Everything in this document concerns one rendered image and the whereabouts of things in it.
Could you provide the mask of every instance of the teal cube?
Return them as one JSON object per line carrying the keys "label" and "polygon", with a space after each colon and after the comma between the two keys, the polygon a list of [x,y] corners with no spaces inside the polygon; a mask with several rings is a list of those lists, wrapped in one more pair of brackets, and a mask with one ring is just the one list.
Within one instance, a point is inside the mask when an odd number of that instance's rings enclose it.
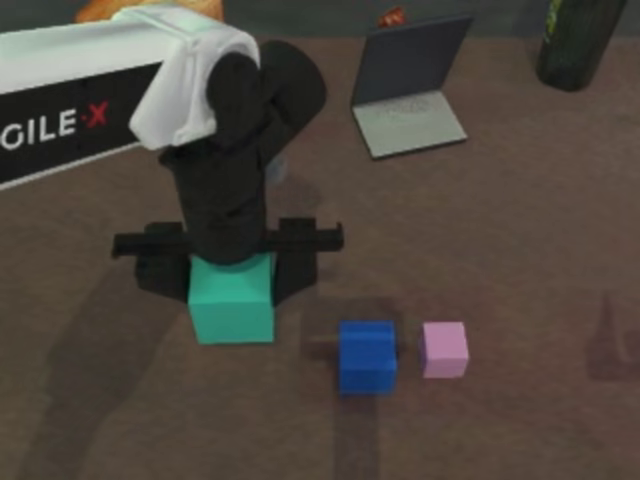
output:
{"label": "teal cube", "polygon": [[188,305],[198,343],[273,342],[272,279],[270,254],[224,267],[193,257]]}

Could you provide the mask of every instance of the laptop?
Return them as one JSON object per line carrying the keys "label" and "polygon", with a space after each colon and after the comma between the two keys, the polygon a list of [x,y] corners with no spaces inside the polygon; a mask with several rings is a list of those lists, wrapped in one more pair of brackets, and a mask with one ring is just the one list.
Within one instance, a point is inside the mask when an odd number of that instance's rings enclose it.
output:
{"label": "laptop", "polygon": [[367,36],[351,109],[374,160],[467,139],[440,89],[472,22],[439,17]]}

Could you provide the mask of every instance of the laptop screen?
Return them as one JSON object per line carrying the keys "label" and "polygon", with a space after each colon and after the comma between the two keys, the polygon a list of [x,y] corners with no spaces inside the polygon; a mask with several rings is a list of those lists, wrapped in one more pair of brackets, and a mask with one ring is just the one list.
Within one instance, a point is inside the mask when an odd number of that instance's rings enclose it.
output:
{"label": "laptop screen", "polygon": [[448,16],[370,34],[352,104],[439,90],[472,21],[471,15]]}

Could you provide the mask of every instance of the pink block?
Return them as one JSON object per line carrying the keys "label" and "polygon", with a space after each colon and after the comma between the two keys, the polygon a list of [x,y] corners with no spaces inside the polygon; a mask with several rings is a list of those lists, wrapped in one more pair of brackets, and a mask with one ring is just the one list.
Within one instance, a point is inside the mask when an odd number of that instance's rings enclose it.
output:
{"label": "pink block", "polygon": [[462,322],[422,324],[420,341],[424,378],[459,378],[469,363],[467,335]]}

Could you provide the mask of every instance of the logo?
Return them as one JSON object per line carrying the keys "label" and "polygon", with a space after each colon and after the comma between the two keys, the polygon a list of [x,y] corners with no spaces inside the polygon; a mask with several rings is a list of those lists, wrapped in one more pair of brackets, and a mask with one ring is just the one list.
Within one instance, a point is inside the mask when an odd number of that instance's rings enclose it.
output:
{"label": "logo", "polygon": [[15,151],[25,145],[50,142],[68,137],[81,128],[93,129],[107,125],[109,102],[89,104],[86,113],[78,114],[75,108],[63,110],[56,115],[41,115],[24,123],[10,123],[0,131],[0,147]]}

